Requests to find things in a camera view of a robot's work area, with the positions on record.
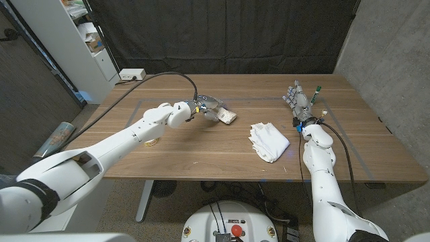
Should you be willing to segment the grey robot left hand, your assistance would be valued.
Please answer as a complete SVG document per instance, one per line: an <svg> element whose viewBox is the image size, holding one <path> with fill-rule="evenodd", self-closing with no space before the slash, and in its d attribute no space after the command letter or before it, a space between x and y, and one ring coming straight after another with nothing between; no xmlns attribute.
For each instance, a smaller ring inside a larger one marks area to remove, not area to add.
<svg viewBox="0 0 430 242"><path fill-rule="evenodd" d="M219 122L218 110L224 104L220 99L209 95L199 95L196 100L193 101L196 107L194 108L195 113L203 114L204 118L214 122Z"/></svg>

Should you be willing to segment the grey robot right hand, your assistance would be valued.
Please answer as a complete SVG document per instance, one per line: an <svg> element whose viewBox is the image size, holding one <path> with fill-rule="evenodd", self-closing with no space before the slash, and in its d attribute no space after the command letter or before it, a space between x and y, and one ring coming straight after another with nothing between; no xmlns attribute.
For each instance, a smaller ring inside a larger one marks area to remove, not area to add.
<svg viewBox="0 0 430 242"><path fill-rule="evenodd" d="M306 127L316 122L316 117L312 114L310 100L303 92L302 86L298 80L294 81L294 86L288 87L288 92L282 99L292 109L293 127Z"/></svg>

